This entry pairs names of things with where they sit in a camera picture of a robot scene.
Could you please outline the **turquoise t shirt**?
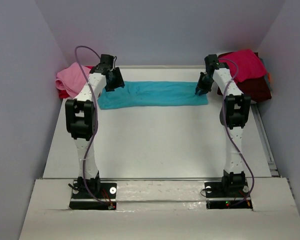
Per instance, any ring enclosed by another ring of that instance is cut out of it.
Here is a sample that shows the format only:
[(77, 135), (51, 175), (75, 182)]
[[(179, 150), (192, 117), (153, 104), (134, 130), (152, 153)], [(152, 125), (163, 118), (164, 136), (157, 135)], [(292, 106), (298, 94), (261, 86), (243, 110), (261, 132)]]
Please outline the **turquoise t shirt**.
[(130, 107), (204, 106), (205, 94), (196, 95), (195, 82), (184, 81), (126, 81), (114, 91), (103, 90), (97, 103), (102, 110)]

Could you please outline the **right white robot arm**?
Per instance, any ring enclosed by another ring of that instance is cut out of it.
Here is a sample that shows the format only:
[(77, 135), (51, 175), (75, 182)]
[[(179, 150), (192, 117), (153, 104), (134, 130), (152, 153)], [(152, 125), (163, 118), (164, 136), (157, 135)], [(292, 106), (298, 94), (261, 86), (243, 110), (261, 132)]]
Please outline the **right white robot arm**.
[(242, 135), (248, 122), (251, 97), (236, 85), (226, 62), (220, 62), (216, 54), (204, 58), (205, 72), (201, 72), (195, 94), (205, 95), (216, 83), (222, 91), (219, 121), (225, 132), (225, 165), (221, 181), (206, 182), (204, 191), (208, 198), (233, 198), (247, 186), (242, 157)]

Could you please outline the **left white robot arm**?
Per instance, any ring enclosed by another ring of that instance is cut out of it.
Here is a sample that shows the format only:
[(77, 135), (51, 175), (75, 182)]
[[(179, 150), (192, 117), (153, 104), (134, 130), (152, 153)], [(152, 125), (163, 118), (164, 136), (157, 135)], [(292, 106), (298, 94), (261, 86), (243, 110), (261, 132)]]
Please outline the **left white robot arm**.
[(74, 140), (79, 161), (76, 188), (92, 196), (101, 188), (93, 145), (99, 126), (97, 98), (103, 91), (125, 86), (120, 69), (115, 67), (116, 60), (115, 56), (102, 54), (100, 62), (89, 73), (83, 73), (86, 83), (82, 90), (65, 102), (66, 130)]

